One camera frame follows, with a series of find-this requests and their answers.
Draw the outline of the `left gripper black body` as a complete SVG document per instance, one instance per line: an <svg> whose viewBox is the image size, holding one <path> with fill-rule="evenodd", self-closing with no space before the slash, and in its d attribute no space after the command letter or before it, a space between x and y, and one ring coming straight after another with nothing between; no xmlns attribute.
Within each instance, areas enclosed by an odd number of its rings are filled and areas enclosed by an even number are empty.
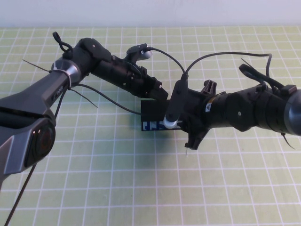
<svg viewBox="0 0 301 226"><path fill-rule="evenodd" d="M147 97L147 91L161 86L161 82L147 74L147 70L127 68L127 91L137 97Z"/></svg>

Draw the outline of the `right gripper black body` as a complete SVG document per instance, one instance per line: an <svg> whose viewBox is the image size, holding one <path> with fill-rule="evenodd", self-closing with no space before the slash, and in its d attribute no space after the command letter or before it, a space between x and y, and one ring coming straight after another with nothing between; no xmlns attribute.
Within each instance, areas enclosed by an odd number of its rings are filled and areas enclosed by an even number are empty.
<svg viewBox="0 0 301 226"><path fill-rule="evenodd" d="M206 125L205 112L207 102L216 95L216 86L216 82L206 80L200 92L188 89L182 112L182 131L188 134L188 142L185 143L188 149L197 150L210 130Z"/></svg>

